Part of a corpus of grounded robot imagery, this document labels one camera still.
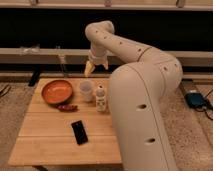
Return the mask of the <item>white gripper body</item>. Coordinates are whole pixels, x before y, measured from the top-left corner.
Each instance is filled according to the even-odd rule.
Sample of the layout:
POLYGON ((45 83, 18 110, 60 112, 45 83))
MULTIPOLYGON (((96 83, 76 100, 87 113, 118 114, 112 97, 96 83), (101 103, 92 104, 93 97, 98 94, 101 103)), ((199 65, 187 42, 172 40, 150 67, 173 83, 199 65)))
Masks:
POLYGON ((88 56, 88 62, 91 65, 105 65, 108 63, 107 59, 107 52, 93 52, 92 50, 89 51, 89 56, 88 56))

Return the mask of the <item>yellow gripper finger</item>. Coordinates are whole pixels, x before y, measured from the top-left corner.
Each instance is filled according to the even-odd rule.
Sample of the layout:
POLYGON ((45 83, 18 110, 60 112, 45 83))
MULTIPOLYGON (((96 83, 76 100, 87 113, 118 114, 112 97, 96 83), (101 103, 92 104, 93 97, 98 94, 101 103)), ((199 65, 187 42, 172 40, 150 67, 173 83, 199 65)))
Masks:
POLYGON ((104 68, 105 68, 106 70, 109 69, 108 61, 105 61, 102 65, 104 66, 104 68))
POLYGON ((84 75, 86 77, 89 77, 94 70, 95 70, 95 65, 91 61, 87 61, 84 75))

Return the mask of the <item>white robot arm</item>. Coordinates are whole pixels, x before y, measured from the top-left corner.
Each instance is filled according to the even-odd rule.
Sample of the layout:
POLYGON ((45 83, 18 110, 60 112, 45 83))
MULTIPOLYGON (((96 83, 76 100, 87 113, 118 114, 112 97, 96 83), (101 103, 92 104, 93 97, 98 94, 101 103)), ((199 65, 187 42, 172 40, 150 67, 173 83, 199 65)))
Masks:
POLYGON ((160 99, 174 91, 183 76, 173 55, 115 34, 110 21, 91 23, 85 35, 91 46, 84 71, 108 65, 113 53, 124 64, 110 76, 108 107, 124 171, 178 171, 160 113, 160 99))

